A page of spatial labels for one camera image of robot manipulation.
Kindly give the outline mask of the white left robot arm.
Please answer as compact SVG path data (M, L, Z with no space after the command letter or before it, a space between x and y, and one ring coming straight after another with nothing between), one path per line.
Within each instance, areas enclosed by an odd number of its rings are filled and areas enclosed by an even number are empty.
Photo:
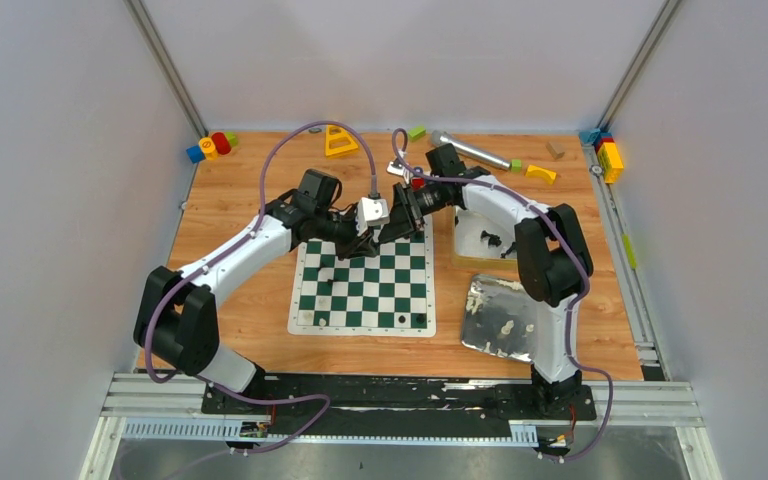
M264 204L238 234L179 270L155 268L147 277L133 339L144 357L228 389L243 413L258 411L266 386L261 367L220 341L219 307L254 274L311 239L332 243L342 258L374 257L372 229L388 221L387 202L371 194L340 211L332 203L339 179L309 169L299 186Z

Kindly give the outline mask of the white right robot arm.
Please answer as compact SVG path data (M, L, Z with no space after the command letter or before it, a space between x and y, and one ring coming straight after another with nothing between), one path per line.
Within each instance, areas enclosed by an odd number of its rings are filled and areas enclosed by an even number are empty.
M395 160L424 184L397 184L388 222L379 243L411 236L424 218L445 207L478 213L514 238L519 282L536 304L537 345L532 364L531 403L544 417L556 417L582 385L573 328L579 304L590 290L593 262L575 210L550 207L505 186L483 167L467 167L455 148L445 144L427 152L430 173L411 167L400 148Z

